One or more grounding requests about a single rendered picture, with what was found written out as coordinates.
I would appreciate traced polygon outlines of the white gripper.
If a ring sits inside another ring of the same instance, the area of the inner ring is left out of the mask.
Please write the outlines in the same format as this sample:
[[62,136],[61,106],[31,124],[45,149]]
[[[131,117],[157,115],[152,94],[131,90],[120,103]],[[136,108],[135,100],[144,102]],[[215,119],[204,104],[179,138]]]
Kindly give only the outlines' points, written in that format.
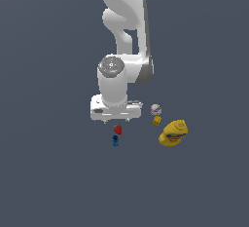
[[139,100],[130,100],[120,107],[106,106],[102,101],[102,95],[94,95],[90,101],[90,118],[93,121],[137,119],[141,116],[143,103]]

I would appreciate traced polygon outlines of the white purple-striped ball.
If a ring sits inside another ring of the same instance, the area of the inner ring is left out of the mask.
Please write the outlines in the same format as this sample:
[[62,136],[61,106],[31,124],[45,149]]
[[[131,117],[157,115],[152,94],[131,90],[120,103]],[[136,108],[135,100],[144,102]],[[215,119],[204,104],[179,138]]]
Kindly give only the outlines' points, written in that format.
[[158,104],[153,104],[150,108],[152,115],[159,115],[161,113],[161,107]]

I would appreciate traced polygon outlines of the yellow mustard bottle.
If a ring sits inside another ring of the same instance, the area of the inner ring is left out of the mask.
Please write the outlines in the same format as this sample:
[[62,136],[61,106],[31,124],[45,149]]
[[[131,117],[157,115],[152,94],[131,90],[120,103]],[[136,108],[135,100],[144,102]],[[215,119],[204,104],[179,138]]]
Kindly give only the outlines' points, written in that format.
[[159,136],[159,142],[163,146],[175,146],[188,133],[188,127],[184,120],[176,120],[169,123]]

